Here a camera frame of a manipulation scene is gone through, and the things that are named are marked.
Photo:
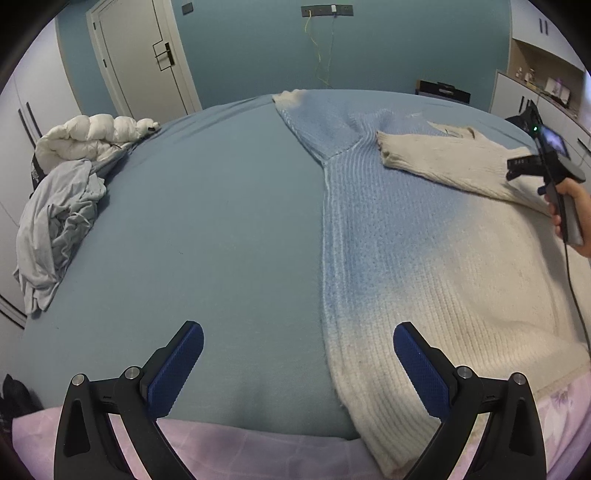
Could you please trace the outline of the person's right hand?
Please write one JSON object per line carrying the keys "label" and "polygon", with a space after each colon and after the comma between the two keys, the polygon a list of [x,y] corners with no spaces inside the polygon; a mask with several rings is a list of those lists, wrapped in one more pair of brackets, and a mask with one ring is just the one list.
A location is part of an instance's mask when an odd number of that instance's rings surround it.
{"label": "person's right hand", "polygon": [[[557,192],[562,195],[570,196],[575,204],[577,215],[580,221],[580,230],[583,238],[581,246],[574,246],[575,251],[586,258],[591,257],[591,199],[589,193],[583,186],[574,180],[567,178],[557,185]],[[544,196],[551,215],[551,221],[556,235],[562,237],[562,219],[559,210],[548,194]]]}

